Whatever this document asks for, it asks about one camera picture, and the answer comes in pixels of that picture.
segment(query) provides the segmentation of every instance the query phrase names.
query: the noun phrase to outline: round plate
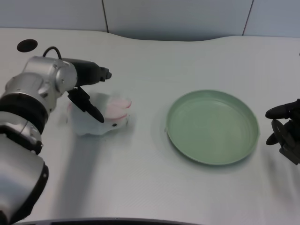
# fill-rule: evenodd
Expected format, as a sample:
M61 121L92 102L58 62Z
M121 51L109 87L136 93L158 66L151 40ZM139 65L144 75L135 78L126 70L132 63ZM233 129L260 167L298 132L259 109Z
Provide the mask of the round plate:
M214 90L180 97L170 108L167 133L187 157L210 165L241 160L255 148L259 127L242 101Z

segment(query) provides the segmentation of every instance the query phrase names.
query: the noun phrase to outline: rabbit ear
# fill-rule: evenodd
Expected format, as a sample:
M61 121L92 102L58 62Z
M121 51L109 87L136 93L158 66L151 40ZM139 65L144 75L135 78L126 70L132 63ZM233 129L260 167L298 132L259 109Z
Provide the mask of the rabbit ear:
M111 120L119 120L127 116L127 113L125 110L112 105L108 104L105 111L105 118L111 119Z
M121 109L127 109L131 106L131 100L130 99L122 99L122 98L111 98L109 100L109 104L117 106Z

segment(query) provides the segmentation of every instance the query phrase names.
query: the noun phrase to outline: plush rabbit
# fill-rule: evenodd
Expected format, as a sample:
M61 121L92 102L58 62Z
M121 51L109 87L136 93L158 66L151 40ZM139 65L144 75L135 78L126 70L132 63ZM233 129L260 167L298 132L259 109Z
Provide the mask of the plush rabbit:
M90 102L102 113L104 123L100 123L87 112L81 111L76 105L70 103L68 117L76 134L103 135L127 124L128 108L131 106L129 99L95 92L89 95Z

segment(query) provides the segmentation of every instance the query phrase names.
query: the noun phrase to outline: white table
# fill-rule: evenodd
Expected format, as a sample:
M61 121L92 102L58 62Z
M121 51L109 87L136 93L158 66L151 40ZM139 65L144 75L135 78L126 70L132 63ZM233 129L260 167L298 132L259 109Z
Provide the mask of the white table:
M21 53L32 38L38 47ZM300 96L300 38L225 37L203 42L133 40L95 31L0 29L0 92L33 55L56 46L63 57L91 60L112 72L88 86L133 100L126 128L76 137L59 99L42 138L50 178L25 221L58 218L152 218L203 225L300 223L300 166L267 146L265 112ZM194 163L165 133L172 102L193 90L225 91L256 114L256 151L231 166Z

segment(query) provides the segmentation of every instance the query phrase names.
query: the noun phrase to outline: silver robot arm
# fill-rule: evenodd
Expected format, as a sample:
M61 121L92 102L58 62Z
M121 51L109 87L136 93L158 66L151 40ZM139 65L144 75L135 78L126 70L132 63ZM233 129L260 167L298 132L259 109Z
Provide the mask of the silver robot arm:
M38 154L43 147L41 134L57 99L67 91L81 110L104 121L80 86L109 79L109 70L58 55L60 59L29 59L0 98L0 225L27 217L45 188L49 171Z

